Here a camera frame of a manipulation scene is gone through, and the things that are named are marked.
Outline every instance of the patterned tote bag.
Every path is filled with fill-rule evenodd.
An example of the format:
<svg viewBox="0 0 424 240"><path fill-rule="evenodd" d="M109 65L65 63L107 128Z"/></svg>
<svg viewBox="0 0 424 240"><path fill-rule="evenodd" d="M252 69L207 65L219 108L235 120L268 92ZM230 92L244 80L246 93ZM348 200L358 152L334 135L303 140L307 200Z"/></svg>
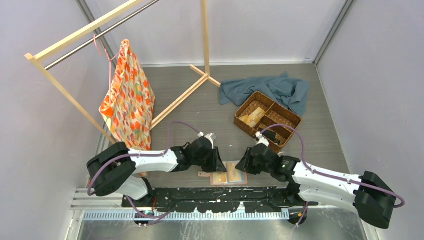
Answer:
<svg viewBox="0 0 424 240"><path fill-rule="evenodd" d="M128 148L150 150L155 94L130 46L123 40L116 70L100 113L112 136Z"/></svg>

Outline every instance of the small item in basket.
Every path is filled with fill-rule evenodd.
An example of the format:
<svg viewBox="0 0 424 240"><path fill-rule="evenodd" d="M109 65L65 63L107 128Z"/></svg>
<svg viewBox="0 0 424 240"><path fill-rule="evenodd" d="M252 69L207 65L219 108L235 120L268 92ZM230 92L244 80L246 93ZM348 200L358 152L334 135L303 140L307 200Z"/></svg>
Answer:
<svg viewBox="0 0 424 240"><path fill-rule="evenodd" d="M253 121L248 115L244 115L242 117L240 117L240 120L247 124L249 127L253 128L257 122Z"/></svg>
<svg viewBox="0 0 424 240"><path fill-rule="evenodd" d="M267 137L269 140L273 141L276 144L280 144L280 140L277 139L277 133L270 131L270 130L266 130L262 133L262 135L264 135L265 137Z"/></svg>
<svg viewBox="0 0 424 240"><path fill-rule="evenodd" d="M247 124L249 127L253 128L257 123L259 123L259 121L261 120L261 118L264 115L265 115L265 110L263 110L262 108L258 107L249 116L244 115L244 116L240 117L240 120L243 123Z"/></svg>
<svg viewBox="0 0 424 240"><path fill-rule="evenodd" d="M254 112L249 115L249 118L253 120L255 123L259 123L259 120L265 115L265 110L258 107Z"/></svg>

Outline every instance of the white wall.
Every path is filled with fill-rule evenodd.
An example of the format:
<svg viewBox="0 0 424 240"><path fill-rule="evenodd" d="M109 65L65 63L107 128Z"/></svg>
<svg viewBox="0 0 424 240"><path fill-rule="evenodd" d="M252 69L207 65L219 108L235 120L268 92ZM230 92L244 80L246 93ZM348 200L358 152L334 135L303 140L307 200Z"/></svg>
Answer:
<svg viewBox="0 0 424 240"><path fill-rule="evenodd" d="M124 2L87 0L96 18ZM312 62L344 2L209 0L210 61ZM161 0L113 30L108 39L115 51L129 39L144 65L203 63L200 0Z"/></svg>
<svg viewBox="0 0 424 240"><path fill-rule="evenodd" d="M422 239L424 1L356 1L319 72L351 170L377 173L406 206L383 239Z"/></svg>
<svg viewBox="0 0 424 240"><path fill-rule="evenodd" d="M87 22L73 0L0 1L0 22L0 239L61 240L99 131L24 54L37 54ZM98 55L90 46L51 73L100 122L109 66Z"/></svg>

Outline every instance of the metal rail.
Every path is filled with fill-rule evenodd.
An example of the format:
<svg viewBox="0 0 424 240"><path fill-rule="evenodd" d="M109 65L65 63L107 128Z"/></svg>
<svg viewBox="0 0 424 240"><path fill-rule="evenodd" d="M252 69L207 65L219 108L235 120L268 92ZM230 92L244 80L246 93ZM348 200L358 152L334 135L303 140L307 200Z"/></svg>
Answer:
<svg viewBox="0 0 424 240"><path fill-rule="evenodd" d="M119 27L120 25L122 25L123 23L125 23L126 21L128 21L128 20L132 19L133 17L137 16L139 13L143 12L144 10L148 9L149 7L153 6L155 3L159 2L159 1L160 0L153 0L153 1L151 1L149 4L143 6L142 8L140 8L137 11L131 13L130 15L128 15L127 17L125 17L124 19L122 19L119 22L115 23L114 25L108 27L102 33L96 35L95 38L94 37L91 38L90 40L88 40L88 41L84 42L83 44L81 44L80 46L76 47L74 50L72 50L72 51L68 52L67 54L63 55L62 57L60 57L56 61L50 63L48 66L45 67L45 69L47 71L50 70L50 69L52 69L54 66L60 64L65 59L67 59L70 56L78 53L81 49L83 49L83 48L87 47L88 45L90 45L91 43L93 43L95 39L97 40L97 39L103 37L105 34L107 34L110 31L116 29L117 27Z"/></svg>
<svg viewBox="0 0 424 240"><path fill-rule="evenodd" d="M332 42L333 38L336 36L337 32L339 31L340 26L343 24L343 22L346 19L346 16L348 15L350 9L352 8L353 4L356 0L346 0L344 2L343 7L341 8L337 18L335 19L335 22L333 26L331 27L330 32L328 33L327 37L324 40L324 43L322 44L321 48L319 49L318 54L316 55L315 60L313 61L313 64L315 66L318 66L321 59L323 58L324 54L326 53L328 47L330 46L330 43Z"/></svg>

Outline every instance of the gray floor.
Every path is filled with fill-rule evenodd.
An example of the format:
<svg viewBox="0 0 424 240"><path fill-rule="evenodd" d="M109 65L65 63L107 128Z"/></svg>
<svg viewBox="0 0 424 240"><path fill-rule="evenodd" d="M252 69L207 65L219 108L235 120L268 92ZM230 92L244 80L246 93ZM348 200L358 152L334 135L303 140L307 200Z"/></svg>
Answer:
<svg viewBox="0 0 424 240"><path fill-rule="evenodd" d="M145 68L153 91L156 95L154 113L157 116L200 76L189 67L151 67ZM348 173L348 166L342 153L339 139L330 116L315 67L312 64L285 65L240 65L212 66L211 76L218 81L248 77L280 75L287 71L290 77L307 80L310 83L306 113L298 130L306 144L306 160L318 167ZM210 82L203 84L179 107L159 123L152 131L152 149L163 150L167 147L168 124L178 120L189 123L202 132L215 133L216 146L222 160L239 161L247 147L255 142L233 123L238 107L234 104L220 105L218 88ZM183 125L172 127L171 146L181 146L192 142L197 135ZM283 149L287 155L300 158L301 144L293 137ZM153 187L208 187L209 178L198 177L200 167L192 166L188 171L176 173L151 172L148 180ZM273 179L269 174L248 176L249 186L283 186L284 183Z"/></svg>

